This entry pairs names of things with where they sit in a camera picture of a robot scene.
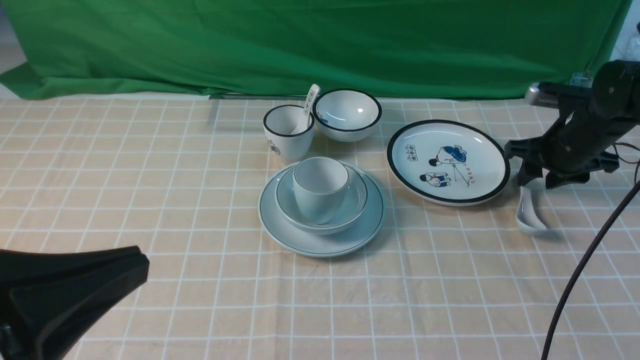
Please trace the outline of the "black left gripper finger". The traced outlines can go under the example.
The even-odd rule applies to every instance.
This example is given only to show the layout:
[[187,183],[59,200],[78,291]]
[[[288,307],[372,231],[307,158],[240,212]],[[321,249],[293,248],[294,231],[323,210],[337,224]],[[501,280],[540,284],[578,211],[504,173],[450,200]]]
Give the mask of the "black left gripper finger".
[[147,282],[138,246],[75,253],[0,252],[3,360],[62,360],[110,309]]

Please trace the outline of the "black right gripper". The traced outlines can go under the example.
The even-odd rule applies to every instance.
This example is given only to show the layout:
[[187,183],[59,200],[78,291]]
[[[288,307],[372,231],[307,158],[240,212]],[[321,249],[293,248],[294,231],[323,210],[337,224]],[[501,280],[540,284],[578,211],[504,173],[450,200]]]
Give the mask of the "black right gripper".
[[518,187],[543,178],[544,168],[548,190],[585,184],[591,173],[619,169],[617,155],[604,151],[638,124],[639,62],[614,60],[595,73],[588,100],[571,112],[548,145],[544,139],[515,139],[503,152],[507,160],[521,159]]

